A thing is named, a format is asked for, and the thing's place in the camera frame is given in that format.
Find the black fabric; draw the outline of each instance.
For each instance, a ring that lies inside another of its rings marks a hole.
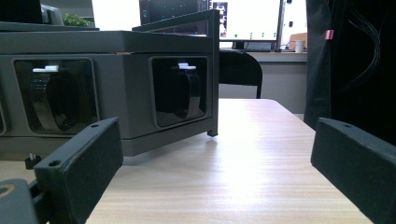
[[[319,117],[338,119],[395,145],[395,3],[306,0],[306,5],[304,121],[315,128]],[[324,40],[326,28],[334,30],[333,40]]]
[[[234,50],[219,52],[219,83],[257,86],[256,98],[262,95],[262,68],[251,55]]]

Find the white cup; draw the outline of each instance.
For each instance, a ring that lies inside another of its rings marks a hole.
[[[295,52],[296,53],[303,53],[304,52],[304,45],[305,45],[305,40],[296,40]]]

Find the wall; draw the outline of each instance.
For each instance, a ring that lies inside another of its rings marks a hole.
[[[95,25],[100,30],[126,30],[140,25],[138,0],[92,0]]]

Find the black plastic part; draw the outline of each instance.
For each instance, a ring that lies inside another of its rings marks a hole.
[[[33,167],[38,164],[39,162],[41,162],[41,157],[40,156],[35,156],[34,159],[32,158],[26,158],[25,160],[25,168],[26,170],[33,170]]]
[[[396,147],[348,123],[319,119],[311,162],[374,223],[396,223]]]
[[[92,124],[34,167],[29,188],[0,182],[0,223],[85,223],[122,161],[118,120]]]
[[[51,223],[85,223],[122,166],[116,119],[98,121],[35,166],[37,185],[51,194]]]
[[[189,83],[187,95],[189,97],[186,103],[186,111],[179,115],[181,118],[191,118],[198,115],[199,104],[201,102],[201,81],[195,70],[185,70],[182,76]]]

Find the wooden table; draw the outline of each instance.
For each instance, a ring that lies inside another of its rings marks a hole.
[[[275,101],[220,99],[219,136],[126,158],[88,223],[371,223],[312,167],[314,135]]]

